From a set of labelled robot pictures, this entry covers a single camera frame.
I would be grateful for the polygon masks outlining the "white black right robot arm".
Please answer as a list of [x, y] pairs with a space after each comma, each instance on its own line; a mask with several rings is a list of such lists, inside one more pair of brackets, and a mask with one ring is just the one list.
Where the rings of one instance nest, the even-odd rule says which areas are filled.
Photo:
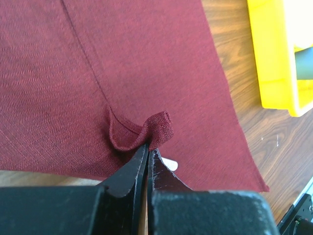
[[277, 228], [281, 235], [313, 235], [312, 196], [304, 193], [296, 205], [291, 205]]

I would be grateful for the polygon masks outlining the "silver table knife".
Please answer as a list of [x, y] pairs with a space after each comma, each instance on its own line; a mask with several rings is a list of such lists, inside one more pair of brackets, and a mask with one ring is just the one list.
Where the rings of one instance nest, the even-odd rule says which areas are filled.
[[167, 166], [168, 169], [170, 169], [171, 171], [176, 171], [178, 168], [178, 162], [168, 159], [168, 158], [161, 158], [164, 165]]

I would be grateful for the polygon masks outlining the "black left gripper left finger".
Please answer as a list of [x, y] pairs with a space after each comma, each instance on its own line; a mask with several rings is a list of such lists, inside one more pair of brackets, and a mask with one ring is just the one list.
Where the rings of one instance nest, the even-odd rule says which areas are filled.
[[3, 235], [136, 235], [148, 146], [95, 186], [2, 187]]

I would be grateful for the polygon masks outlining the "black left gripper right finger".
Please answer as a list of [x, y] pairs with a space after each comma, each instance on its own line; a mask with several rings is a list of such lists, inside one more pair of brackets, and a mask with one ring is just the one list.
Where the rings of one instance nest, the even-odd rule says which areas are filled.
[[150, 152], [148, 163], [150, 235], [277, 235], [269, 204], [242, 190], [194, 191]]

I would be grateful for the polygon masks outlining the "dark red cloth napkin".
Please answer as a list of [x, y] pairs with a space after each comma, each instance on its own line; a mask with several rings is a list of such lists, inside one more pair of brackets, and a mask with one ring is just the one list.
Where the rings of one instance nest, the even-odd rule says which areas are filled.
[[268, 191], [199, 0], [3, 0], [0, 167], [104, 179], [143, 144], [195, 190]]

